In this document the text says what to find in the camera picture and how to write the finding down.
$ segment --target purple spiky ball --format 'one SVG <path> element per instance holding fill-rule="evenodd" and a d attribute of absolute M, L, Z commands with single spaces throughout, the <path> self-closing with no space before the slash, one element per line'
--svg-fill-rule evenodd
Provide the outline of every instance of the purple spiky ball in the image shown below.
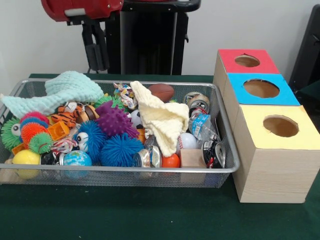
<path fill-rule="evenodd" d="M 124 133 L 136 138 L 139 133 L 132 127 L 132 122 L 127 117 L 125 110 L 119 109 L 118 105 L 112 107 L 112 104 L 113 101 L 107 101 L 95 110 L 100 116 L 96 121 L 102 131 L 108 138 Z"/>

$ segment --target box with round hole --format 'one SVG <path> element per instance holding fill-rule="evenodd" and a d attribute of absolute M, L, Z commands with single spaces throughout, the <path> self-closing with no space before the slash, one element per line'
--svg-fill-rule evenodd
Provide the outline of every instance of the box with round hole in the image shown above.
<path fill-rule="evenodd" d="M 300 106 L 281 74 L 228 73 L 223 95 L 233 131 L 239 104 Z"/>
<path fill-rule="evenodd" d="M 213 84 L 224 96 L 228 74 L 279 74 L 266 50 L 219 49 L 215 62 Z"/>
<path fill-rule="evenodd" d="M 304 203 L 320 167 L 320 135 L 303 106 L 240 105 L 233 173 L 241 203 Z"/>

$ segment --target wire mesh basket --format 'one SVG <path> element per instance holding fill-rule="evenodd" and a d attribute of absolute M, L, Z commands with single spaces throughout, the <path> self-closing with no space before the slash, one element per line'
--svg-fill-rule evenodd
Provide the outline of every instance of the wire mesh basket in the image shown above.
<path fill-rule="evenodd" d="M 16 85 L 11 96 L 21 98 L 46 95 L 46 79 L 27 79 Z M 114 92 L 113 81 L 97 80 L 104 93 Z M 148 87 L 159 82 L 141 82 Z M 142 186 L 178 188 L 220 188 L 230 173 L 239 168 L 239 157 L 229 120 L 219 89 L 208 83 L 170 82 L 174 88 L 173 98 L 183 102 L 187 93 L 200 92 L 210 99 L 211 121 L 226 149 L 225 168 L 141 168 L 107 166 L 67 166 L 67 165 L 27 165 L 10 164 L 13 155 L 5 149 L 0 138 L 0 184 L 31 185 L 78 185 L 78 186 Z M 2 105 L 0 126 L 12 117 L 12 113 Z M 27 178 L 21 179 L 17 172 Z"/>

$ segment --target red box top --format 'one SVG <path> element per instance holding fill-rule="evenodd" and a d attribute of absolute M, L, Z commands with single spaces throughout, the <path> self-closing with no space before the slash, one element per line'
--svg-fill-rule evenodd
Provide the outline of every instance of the red box top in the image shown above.
<path fill-rule="evenodd" d="M 219 49 L 229 74 L 279 74 L 274 61 L 263 49 Z"/>

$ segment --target white wall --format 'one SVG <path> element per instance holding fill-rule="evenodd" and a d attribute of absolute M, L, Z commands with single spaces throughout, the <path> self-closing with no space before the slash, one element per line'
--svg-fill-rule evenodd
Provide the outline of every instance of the white wall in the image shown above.
<path fill-rule="evenodd" d="M 317 0 L 202 0 L 189 13 L 183 74 L 212 75 L 219 48 L 267 49 L 289 78 Z M 47 16 L 40 0 L 2 0 L 0 92 L 30 73 L 86 72 L 81 26 Z"/>

